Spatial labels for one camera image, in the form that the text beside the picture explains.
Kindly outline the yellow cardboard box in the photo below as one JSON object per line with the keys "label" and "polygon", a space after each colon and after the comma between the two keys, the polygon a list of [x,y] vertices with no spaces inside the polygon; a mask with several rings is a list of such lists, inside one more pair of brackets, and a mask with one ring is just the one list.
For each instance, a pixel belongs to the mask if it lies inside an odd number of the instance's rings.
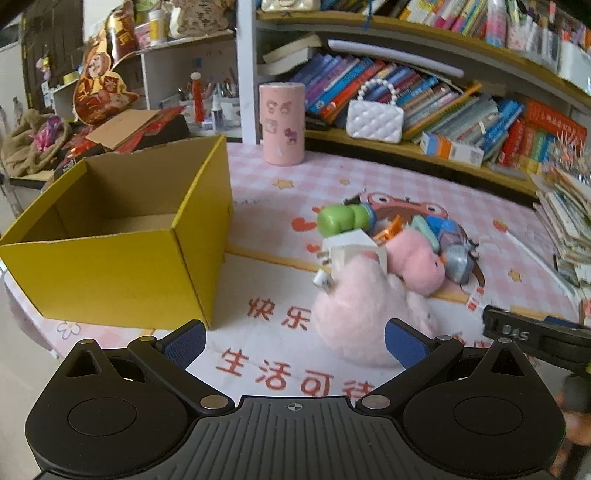
{"label": "yellow cardboard box", "polygon": [[231,214],[222,136],[92,156],[18,217],[1,258],[49,319],[210,324]]}

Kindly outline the grey blue toy figure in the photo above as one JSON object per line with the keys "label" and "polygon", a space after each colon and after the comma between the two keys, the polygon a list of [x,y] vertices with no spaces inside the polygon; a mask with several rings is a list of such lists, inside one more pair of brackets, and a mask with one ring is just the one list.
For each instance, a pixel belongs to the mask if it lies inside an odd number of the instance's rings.
{"label": "grey blue toy figure", "polygon": [[480,259],[479,244],[460,229],[441,230],[438,236],[440,255],[446,277],[458,285],[466,285]]}

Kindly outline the pink printed table mat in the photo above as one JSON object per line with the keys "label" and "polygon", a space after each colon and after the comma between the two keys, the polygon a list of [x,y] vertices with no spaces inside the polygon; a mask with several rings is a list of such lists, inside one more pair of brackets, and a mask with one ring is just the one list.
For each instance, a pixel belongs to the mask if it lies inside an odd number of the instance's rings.
{"label": "pink printed table mat", "polygon": [[457,330],[372,250],[346,247],[334,273],[229,253],[238,217],[224,141],[177,141],[78,163],[2,235],[1,258],[43,316],[103,349],[186,327],[173,368],[233,399],[356,401],[402,371],[391,317]]}

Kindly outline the blue toy block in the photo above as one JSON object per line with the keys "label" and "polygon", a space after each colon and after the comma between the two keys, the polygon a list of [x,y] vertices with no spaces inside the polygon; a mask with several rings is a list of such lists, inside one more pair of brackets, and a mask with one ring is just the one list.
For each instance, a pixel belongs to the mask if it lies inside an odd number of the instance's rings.
{"label": "blue toy block", "polygon": [[426,222],[436,237],[439,237],[442,232],[451,232],[457,235],[461,233],[458,224],[449,218],[428,215]]}

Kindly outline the green caterpillar toy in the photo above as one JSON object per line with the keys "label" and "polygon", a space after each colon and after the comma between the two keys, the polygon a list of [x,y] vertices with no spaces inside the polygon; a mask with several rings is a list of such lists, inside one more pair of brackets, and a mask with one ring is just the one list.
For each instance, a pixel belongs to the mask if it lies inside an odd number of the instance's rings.
{"label": "green caterpillar toy", "polygon": [[376,212],[366,202],[334,204],[325,206],[318,213],[317,227],[322,237],[328,238],[356,229],[370,233],[377,221]]}

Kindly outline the pile of papers and booklets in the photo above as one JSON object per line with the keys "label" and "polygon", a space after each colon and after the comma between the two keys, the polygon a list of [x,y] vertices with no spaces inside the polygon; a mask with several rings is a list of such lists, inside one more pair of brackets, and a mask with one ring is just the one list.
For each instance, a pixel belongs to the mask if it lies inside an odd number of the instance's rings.
{"label": "pile of papers and booklets", "polygon": [[536,213],[554,245],[551,271],[579,301],[590,300],[590,182],[551,167],[537,181]]}

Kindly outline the pink cylindrical container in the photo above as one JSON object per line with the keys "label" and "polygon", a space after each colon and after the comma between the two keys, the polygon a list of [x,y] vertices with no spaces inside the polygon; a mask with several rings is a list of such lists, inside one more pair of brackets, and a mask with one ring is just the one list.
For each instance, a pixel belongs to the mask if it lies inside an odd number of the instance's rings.
{"label": "pink cylindrical container", "polygon": [[276,166],[304,162],[305,87],[296,82],[259,86],[263,159]]}

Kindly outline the white cubby shelf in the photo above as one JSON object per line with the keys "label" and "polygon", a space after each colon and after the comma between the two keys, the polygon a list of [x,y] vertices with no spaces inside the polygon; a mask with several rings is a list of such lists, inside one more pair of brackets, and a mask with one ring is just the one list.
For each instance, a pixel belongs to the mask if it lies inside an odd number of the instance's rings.
{"label": "white cubby shelf", "polygon": [[190,74],[208,81],[238,80],[235,32],[224,30],[203,37],[185,37],[135,51],[114,68],[139,99],[135,109],[155,110],[188,85]]}

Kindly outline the brown flat cardboard sheet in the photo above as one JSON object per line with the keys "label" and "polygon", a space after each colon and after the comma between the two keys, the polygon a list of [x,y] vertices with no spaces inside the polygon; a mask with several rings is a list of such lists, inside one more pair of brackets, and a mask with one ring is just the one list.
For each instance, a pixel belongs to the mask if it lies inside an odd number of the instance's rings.
{"label": "brown flat cardboard sheet", "polygon": [[157,110],[127,109],[95,128],[86,138],[106,149],[114,150],[151,123],[157,115]]}

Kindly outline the small pink plush chick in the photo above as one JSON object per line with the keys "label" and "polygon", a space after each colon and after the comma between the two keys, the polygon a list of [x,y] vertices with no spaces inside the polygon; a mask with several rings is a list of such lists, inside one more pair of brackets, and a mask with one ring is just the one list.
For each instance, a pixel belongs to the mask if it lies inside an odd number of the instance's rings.
{"label": "small pink plush chick", "polygon": [[422,233],[405,229],[385,247],[389,273],[401,278],[409,290],[431,296],[441,288],[446,279],[444,264]]}

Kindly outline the brown plush blanket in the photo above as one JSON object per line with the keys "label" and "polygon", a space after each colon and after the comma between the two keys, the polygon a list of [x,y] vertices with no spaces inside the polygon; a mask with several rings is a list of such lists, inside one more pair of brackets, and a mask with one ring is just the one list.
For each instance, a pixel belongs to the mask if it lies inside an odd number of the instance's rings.
{"label": "brown plush blanket", "polygon": [[58,115],[27,110],[2,143],[4,170],[9,177],[18,178],[49,169],[70,136],[69,123]]}

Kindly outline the wooden bookshelf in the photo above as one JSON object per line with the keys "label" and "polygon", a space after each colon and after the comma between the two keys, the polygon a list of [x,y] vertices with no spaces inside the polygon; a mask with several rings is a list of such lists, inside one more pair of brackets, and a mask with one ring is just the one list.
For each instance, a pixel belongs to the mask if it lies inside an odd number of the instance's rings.
{"label": "wooden bookshelf", "polygon": [[[578,141],[590,130],[589,94],[554,65],[476,37],[394,17],[325,11],[318,2],[242,1],[236,21],[254,63],[305,34],[320,39],[300,66],[256,74],[257,85],[304,84],[305,145],[312,151],[403,167],[529,204],[536,195],[531,178],[495,164],[512,128],[526,121]],[[405,112],[398,144],[346,134],[349,102],[373,78],[397,90]],[[423,132],[482,149],[482,166],[425,155]]]}

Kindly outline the red cartoon paper decoration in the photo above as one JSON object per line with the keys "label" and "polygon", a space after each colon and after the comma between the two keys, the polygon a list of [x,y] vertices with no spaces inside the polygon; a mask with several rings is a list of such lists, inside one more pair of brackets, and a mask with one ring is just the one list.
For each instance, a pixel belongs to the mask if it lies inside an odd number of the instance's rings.
{"label": "red cartoon paper decoration", "polygon": [[73,109],[82,123],[103,123],[139,98],[115,71],[123,59],[138,50],[134,27],[134,4],[123,1],[91,38],[73,94]]}

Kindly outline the orange white blue carton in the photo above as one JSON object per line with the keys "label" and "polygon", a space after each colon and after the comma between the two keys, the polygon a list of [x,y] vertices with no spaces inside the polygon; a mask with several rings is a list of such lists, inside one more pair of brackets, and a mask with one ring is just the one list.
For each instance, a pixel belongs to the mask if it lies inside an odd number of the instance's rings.
{"label": "orange white blue carton", "polygon": [[422,133],[421,149],[425,155],[480,168],[484,151],[478,147],[450,140],[447,137]]}

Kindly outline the orange plastic comb clip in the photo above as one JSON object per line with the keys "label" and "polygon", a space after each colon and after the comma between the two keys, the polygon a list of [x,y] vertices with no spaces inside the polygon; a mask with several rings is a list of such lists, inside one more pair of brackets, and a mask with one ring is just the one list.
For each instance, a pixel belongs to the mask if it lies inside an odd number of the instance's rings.
{"label": "orange plastic comb clip", "polygon": [[396,237],[404,229],[404,221],[400,215],[394,216],[391,223],[373,237],[377,246],[383,246]]}

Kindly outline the teal round case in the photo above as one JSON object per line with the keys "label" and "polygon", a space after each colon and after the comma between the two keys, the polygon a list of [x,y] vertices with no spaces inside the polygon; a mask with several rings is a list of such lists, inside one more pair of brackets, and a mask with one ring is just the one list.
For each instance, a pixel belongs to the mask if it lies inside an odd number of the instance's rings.
{"label": "teal round case", "polygon": [[441,246],[439,240],[423,216],[415,215],[410,226],[413,230],[421,233],[429,241],[434,253],[440,253]]}

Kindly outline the large pink plush toy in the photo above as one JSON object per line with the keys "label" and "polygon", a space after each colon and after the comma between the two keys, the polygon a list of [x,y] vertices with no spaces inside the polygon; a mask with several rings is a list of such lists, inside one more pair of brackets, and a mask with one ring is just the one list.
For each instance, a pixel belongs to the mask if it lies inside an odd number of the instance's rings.
{"label": "large pink plush toy", "polygon": [[427,299],[366,256],[356,256],[335,274],[335,288],[318,292],[311,322],[322,342],[346,361],[363,367],[392,368],[385,327],[399,318],[433,338],[439,321]]}

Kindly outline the white quilted pearl purse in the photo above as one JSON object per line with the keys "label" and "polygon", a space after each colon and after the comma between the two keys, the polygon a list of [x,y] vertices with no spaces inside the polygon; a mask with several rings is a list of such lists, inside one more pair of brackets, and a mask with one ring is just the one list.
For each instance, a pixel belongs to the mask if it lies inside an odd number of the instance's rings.
{"label": "white quilted pearl purse", "polygon": [[[386,87],[390,93],[390,102],[367,100],[366,94],[372,86]],[[400,143],[405,112],[397,105],[397,99],[396,88],[385,79],[373,78],[363,83],[356,99],[349,102],[346,134],[354,139]]]}

